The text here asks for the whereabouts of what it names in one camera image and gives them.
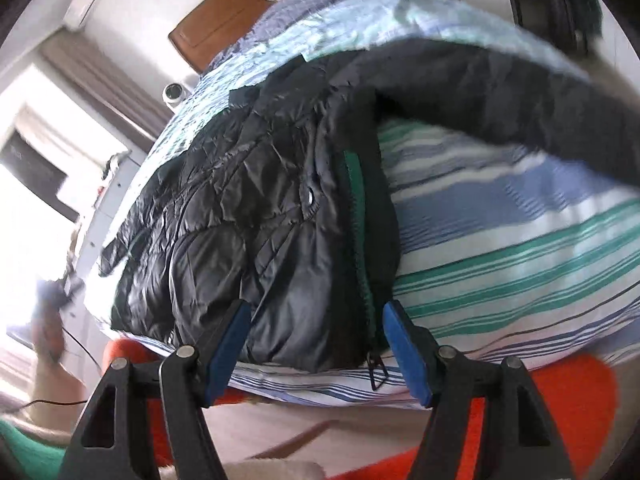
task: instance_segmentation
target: wooden headboard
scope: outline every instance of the wooden headboard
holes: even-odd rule
[[[270,5],[267,0],[204,0],[171,31],[169,40],[201,73],[217,53],[242,38]]]

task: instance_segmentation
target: cord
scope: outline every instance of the cord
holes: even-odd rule
[[[93,361],[95,363],[95,365],[98,367],[98,371],[100,372],[100,375],[102,374],[102,367],[100,366],[100,364],[98,363],[98,361],[95,360],[95,357],[91,355],[91,352],[89,352],[84,345],[78,341],[78,339],[76,339],[76,336],[74,336],[71,332],[69,332],[69,330],[67,330],[64,326],[62,327],[62,330],[65,331],[65,333],[71,338],[73,339],[76,343],[78,343],[78,346],[84,350],[86,352],[86,354],[90,357],[91,361]]]
[[[14,413],[21,412],[22,410],[28,408],[29,406],[33,406],[34,404],[37,404],[39,402],[43,404],[53,404],[54,406],[77,406],[78,404],[86,404],[88,401],[76,400],[76,402],[56,402],[55,400],[35,399],[35,400],[31,400],[30,402],[27,402],[26,404],[18,406],[17,408],[14,408],[12,410],[7,410],[6,412],[2,412],[1,414],[13,415]]]

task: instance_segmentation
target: green zipper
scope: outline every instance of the green zipper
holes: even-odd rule
[[[365,305],[367,317],[367,338],[369,340],[369,352],[367,354],[367,367],[371,388],[375,391],[388,379],[388,371],[378,351],[377,335],[378,323],[376,320],[376,307],[373,303],[373,294],[369,287],[367,266],[364,257],[366,200],[364,192],[364,178],[360,167],[360,158],[356,153],[344,151],[344,163],[350,183],[351,193],[351,235],[353,237],[353,260],[358,281],[358,291]],[[376,384],[374,371],[380,367],[383,379]]]

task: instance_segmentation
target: jacket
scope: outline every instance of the jacket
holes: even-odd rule
[[[640,182],[638,115],[589,82],[424,39],[296,58],[231,92],[147,184],[102,254],[103,274],[129,255],[114,329],[194,342],[240,297],[255,308],[244,361],[317,371],[384,348],[399,258],[376,140],[389,116]]]

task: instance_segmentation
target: striped bed sheet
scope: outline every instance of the striped bed sheet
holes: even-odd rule
[[[297,54],[311,59],[410,35],[480,44],[584,76],[548,44],[461,2],[345,0],[204,76],[145,161],[124,214],[155,169],[226,105],[229,89],[261,81]],[[402,244],[394,295],[440,343],[490,361],[517,354],[539,367],[638,316],[637,190],[577,162],[439,126],[389,121],[378,134]],[[108,320],[106,288],[94,288],[102,304],[86,304]],[[173,351],[137,338],[160,354]],[[390,352],[383,359],[390,377],[375,392],[364,367],[307,374],[238,363],[230,385],[312,406],[417,407]]]

